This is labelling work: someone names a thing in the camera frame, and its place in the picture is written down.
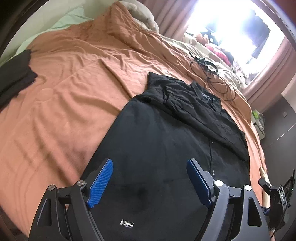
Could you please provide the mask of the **black button-up jacket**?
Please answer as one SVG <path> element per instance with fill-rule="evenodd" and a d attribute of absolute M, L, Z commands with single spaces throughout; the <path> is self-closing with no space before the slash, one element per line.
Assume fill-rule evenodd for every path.
<path fill-rule="evenodd" d="M 98 146 L 83 177 L 114 165 L 92 209 L 104 240 L 194 240 L 206 218 L 187 175 L 189 159 L 226 185 L 250 183 L 245 132 L 202 86 L 149 73 Z"/>

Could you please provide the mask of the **dark hanging clothes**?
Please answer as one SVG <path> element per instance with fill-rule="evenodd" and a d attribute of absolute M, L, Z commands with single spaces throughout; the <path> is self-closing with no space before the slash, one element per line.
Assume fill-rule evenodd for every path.
<path fill-rule="evenodd" d="M 269 37 L 270 29 L 268 28 L 268 25 L 264 23 L 263 20 L 255 13 L 255 11 L 252 10 L 250 17 L 243 24 L 243 30 L 255 45 L 252 57 L 257 59 L 267 41 L 267 38 Z"/>

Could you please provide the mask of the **white bedside cabinet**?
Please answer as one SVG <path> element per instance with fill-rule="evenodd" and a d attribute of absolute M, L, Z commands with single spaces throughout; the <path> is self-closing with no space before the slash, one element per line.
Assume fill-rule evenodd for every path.
<path fill-rule="evenodd" d="M 265 138 L 264 132 L 264 116 L 262 113 L 258 112 L 256 109 L 252 111 L 251 121 L 258 133 L 259 140 Z"/>

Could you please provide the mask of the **right pink curtain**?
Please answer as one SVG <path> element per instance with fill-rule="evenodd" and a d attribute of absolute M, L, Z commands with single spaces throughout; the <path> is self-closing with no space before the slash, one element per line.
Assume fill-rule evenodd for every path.
<path fill-rule="evenodd" d="M 263 113 L 278 101 L 294 75 L 295 49 L 284 38 L 275 55 L 244 89 L 243 94 L 252 109 Z"/>

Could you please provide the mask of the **pink curtain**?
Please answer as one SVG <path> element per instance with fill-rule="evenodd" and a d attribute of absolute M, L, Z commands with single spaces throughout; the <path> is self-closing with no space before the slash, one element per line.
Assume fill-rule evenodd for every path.
<path fill-rule="evenodd" d="M 284 38 L 275 55 L 244 89 L 243 94 L 252 109 L 263 113 L 278 101 L 294 75 L 295 49 Z"/>
<path fill-rule="evenodd" d="M 197 0 L 146 0 L 140 1 L 154 15 L 159 33 L 168 38 L 181 40 Z"/>

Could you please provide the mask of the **orange-brown duvet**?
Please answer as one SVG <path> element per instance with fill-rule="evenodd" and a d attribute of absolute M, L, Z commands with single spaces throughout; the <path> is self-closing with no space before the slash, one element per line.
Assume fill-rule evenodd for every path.
<path fill-rule="evenodd" d="M 264 153 L 246 99 L 161 35 L 144 30 L 121 3 L 95 20 L 43 33 L 29 45 L 35 81 L 1 110 L 1 207 L 28 235 L 50 184 L 73 185 L 149 73 L 196 82 L 218 97 L 245 132 L 250 183 L 259 200 Z"/>

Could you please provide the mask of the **folded black garment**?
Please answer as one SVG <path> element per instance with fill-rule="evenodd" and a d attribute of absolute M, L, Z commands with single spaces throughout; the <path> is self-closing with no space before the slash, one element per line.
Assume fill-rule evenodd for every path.
<path fill-rule="evenodd" d="M 37 78 L 37 73 L 29 66 L 31 53 L 25 50 L 1 66 L 1 110 Z"/>

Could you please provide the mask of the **pink cloth pile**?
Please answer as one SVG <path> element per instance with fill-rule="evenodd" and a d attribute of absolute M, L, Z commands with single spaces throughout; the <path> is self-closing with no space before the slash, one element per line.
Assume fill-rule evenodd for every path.
<path fill-rule="evenodd" d="M 217 45 L 212 44 L 212 43 L 207 43 L 207 44 L 205 44 L 205 46 L 207 49 L 209 49 L 214 54 L 216 54 L 220 59 L 222 59 L 229 67 L 232 66 L 227 55 L 221 49 L 219 49 Z"/>

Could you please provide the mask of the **beige patterned blanket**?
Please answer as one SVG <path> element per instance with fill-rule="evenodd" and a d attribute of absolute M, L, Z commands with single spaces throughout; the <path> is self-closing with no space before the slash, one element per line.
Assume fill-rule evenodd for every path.
<path fill-rule="evenodd" d="M 171 39 L 163 35 L 161 35 L 161 37 L 163 37 L 171 45 L 180 48 L 183 52 L 186 52 L 188 55 L 189 53 L 191 53 L 192 55 L 198 58 L 205 58 L 207 61 L 212 62 L 217 67 L 220 77 L 227 80 L 232 85 L 236 86 L 236 88 L 240 92 L 243 92 L 244 84 L 239 79 L 239 77 L 231 71 L 231 68 L 227 66 L 226 63 L 215 53 L 213 53 L 204 45 L 195 40 L 193 36 L 184 34 L 181 41 Z"/>

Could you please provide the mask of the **light green pillow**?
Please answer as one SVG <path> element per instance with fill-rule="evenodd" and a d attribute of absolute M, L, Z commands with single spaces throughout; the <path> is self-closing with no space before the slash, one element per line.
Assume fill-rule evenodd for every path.
<path fill-rule="evenodd" d="M 69 13 L 63 15 L 58 21 L 56 21 L 52 27 L 30 36 L 28 39 L 26 39 L 23 42 L 21 42 L 20 44 L 18 44 L 17 49 L 15 49 L 7 57 L 4 57 L 1 59 L 1 66 L 5 62 L 9 61 L 11 58 L 13 58 L 16 55 L 25 51 L 25 49 L 27 49 L 29 44 L 39 35 L 46 33 L 46 32 L 63 30 L 63 29 L 69 28 L 72 25 L 78 25 L 80 23 L 83 23 L 83 22 L 89 21 L 89 20 L 93 20 L 93 19 L 86 17 L 86 15 L 84 13 L 84 8 L 82 8 L 81 6 L 70 11 Z"/>

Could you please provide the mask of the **left pink curtain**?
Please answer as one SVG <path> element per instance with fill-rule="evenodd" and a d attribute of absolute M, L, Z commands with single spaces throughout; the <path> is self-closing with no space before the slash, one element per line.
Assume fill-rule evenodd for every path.
<path fill-rule="evenodd" d="M 168 38 L 181 40 L 197 0 L 146 0 L 140 1 L 154 15 L 159 33 Z"/>

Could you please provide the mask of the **beige plush toy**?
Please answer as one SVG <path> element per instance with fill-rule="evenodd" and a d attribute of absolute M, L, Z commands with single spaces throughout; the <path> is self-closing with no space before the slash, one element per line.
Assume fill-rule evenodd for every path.
<path fill-rule="evenodd" d="M 134 21 L 141 27 L 159 33 L 159 27 L 154 20 L 153 14 L 144 4 L 134 0 L 120 1 L 120 3 L 127 8 Z"/>

